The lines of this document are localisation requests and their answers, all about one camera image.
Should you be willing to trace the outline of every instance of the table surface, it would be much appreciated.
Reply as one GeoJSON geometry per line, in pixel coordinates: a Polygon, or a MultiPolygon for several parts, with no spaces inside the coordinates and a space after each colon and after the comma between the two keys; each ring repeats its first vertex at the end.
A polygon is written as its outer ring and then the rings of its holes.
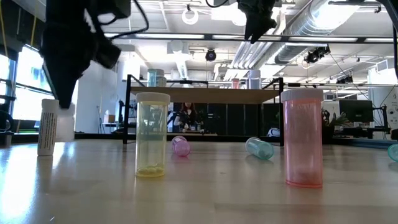
{"type": "Polygon", "coordinates": [[[133,94],[156,92],[170,95],[174,103],[229,103],[229,104],[261,104],[278,96],[277,90],[235,90],[220,88],[162,88],[162,87],[131,87],[133,94]]]}
{"type": "Polygon", "coordinates": [[[166,175],[135,178],[135,144],[120,140],[0,149],[0,223],[398,223],[398,164],[386,150],[324,146],[322,189],[285,184],[244,143],[190,142],[166,153],[166,175]]]}

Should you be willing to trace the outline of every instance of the wooden shelf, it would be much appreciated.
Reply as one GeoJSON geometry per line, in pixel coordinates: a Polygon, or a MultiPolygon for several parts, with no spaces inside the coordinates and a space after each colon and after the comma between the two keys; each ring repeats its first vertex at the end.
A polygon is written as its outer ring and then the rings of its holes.
{"type": "Polygon", "coordinates": [[[165,93],[174,103],[261,104],[278,96],[277,90],[235,90],[220,88],[131,87],[131,93],[165,93]]]}

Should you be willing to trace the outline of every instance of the person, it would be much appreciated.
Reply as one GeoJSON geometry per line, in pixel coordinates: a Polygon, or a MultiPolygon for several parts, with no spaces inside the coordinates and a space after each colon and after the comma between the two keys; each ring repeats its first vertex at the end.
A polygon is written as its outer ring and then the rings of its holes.
{"type": "Polygon", "coordinates": [[[183,126],[189,129],[197,120],[197,111],[194,103],[182,103],[181,110],[174,120],[174,126],[183,126]]]}

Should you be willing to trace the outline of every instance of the computer monitor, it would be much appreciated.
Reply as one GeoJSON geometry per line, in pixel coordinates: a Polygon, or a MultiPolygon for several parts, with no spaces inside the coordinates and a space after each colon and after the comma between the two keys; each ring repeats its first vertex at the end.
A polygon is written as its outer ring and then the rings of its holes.
{"type": "Polygon", "coordinates": [[[348,121],[373,122],[373,104],[370,100],[340,100],[340,113],[344,112],[348,121]]]}

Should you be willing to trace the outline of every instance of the security camera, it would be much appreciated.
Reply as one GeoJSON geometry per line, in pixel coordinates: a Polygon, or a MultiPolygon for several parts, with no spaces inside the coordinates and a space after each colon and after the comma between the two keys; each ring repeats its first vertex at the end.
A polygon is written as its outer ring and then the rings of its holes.
{"type": "Polygon", "coordinates": [[[206,53],[206,61],[212,62],[216,60],[217,54],[214,49],[208,49],[206,53]]]}

